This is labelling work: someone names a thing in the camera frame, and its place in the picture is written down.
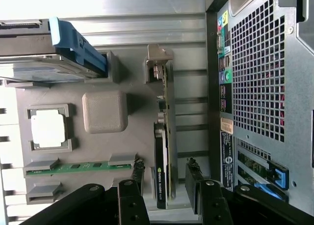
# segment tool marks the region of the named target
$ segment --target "usb port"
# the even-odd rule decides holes
[[[225,56],[225,67],[229,67],[229,65],[230,65],[230,57]]]
[[[267,173],[267,179],[280,187],[282,190],[289,189],[289,170],[273,161],[267,161],[269,165],[269,171]]]
[[[219,59],[219,70],[224,70],[224,58]]]

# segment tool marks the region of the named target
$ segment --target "ventilation grille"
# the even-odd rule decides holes
[[[273,3],[232,28],[234,123],[284,142],[285,18]]]
[[[270,157],[270,153],[262,150],[262,149],[259,149],[258,147],[256,146],[253,146],[249,143],[246,143],[245,141],[242,141],[240,139],[237,139],[237,145],[239,146],[242,146],[243,148],[247,149],[248,151],[251,151],[252,153],[266,159],[266,160],[271,160],[271,157]]]

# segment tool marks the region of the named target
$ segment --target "silver metal surface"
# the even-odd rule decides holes
[[[250,190],[250,188],[246,187],[246,186],[242,186],[240,187],[240,189],[244,192],[248,192]]]
[[[292,34],[292,33],[293,33],[293,27],[289,27],[289,28],[288,28],[288,33],[289,33],[289,34]]]
[[[3,190],[2,167],[0,165],[0,225],[6,225],[8,223],[4,193],[5,191]]]
[[[208,150],[208,143],[208,130],[177,132],[178,152],[204,152]]]
[[[1,0],[1,21],[59,18],[203,13],[205,0]],[[23,13],[16,6],[24,8]]]
[[[131,185],[131,184],[132,184],[131,181],[128,181],[128,182],[125,182],[125,183],[124,183],[124,185],[126,185],[126,186],[129,186],[129,185]]]
[[[208,123],[207,114],[186,114],[176,116],[177,126],[204,125]]]
[[[173,60],[172,52],[166,51],[165,49],[159,47],[158,44],[148,45],[147,50],[148,58],[146,64],[148,68],[153,68],[156,65],[159,65],[159,67],[156,68],[156,72],[158,72],[159,70],[159,72],[161,73],[161,67],[165,65],[169,60]]]
[[[155,65],[155,66],[154,66],[154,77],[155,77],[157,80],[162,79],[162,77],[163,77],[163,68],[162,68],[162,65]]]
[[[215,183],[212,182],[212,181],[207,181],[207,182],[206,182],[206,185],[208,185],[208,186],[213,186],[213,185],[215,185]]]
[[[242,184],[249,184],[248,181],[246,181],[243,177],[240,175],[236,175],[235,179],[239,180]]]
[[[206,114],[207,112],[208,112],[207,103],[176,104],[176,115]]]
[[[175,89],[176,98],[207,97],[207,76],[205,75],[175,76],[174,82],[175,86],[180,87]]]
[[[166,116],[164,112],[158,113],[158,123],[162,123],[162,124],[166,123],[165,118]]]
[[[0,38],[1,56],[40,55],[56,53],[51,35],[16,36]]]
[[[96,190],[98,190],[99,189],[99,187],[97,186],[97,187],[91,187],[89,190],[90,191],[96,191]]]
[[[163,78],[164,98],[166,101],[166,121],[168,140],[168,164],[169,167],[169,195],[170,200],[176,197],[178,183],[178,149],[176,137],[176,109],[175,109],[175,86],[172,62],[168,62],[164,68]]]
[[[314,53],[313,28],[314,25],[314,3],[311,0],[303,0],[304,22],[296,24],[296,37],[306,46],[312,54]]]
[[[41,82],[15,82],[15,81],[10,81],[6,79],[4,80],[4,86],[20,88],[20,89],[33,89],[33,88],[48,88],[49,89],[50,84],[41,83]]]
[[[268,0],[254,0],[237,16],[229,16],[229,28],[233,28],[248,15]],[[308,14],[313,7],[307,2],[307,21],[296,23],[295,7],[279,7],[278,0],[274,1],[274,21],[285,17],[285,122],[284,142],[272,139],[251,130],[234,127],[234,136],[249,144],[271,153],[271,159],[289,169],[291,185],[295,181],[297,186],[290,186],[289,202],[293,206],[313,215],[314,214],[314,185],[313,185],[313,110],[314,110],[314,62],[311,43],[310,21],[313,16]]]
[[[29,69],[33,68],[38,70],[30,72]],[[17,81],[82,81],[84,78],[99,76],[60,55],[0,57],[0,77]]]

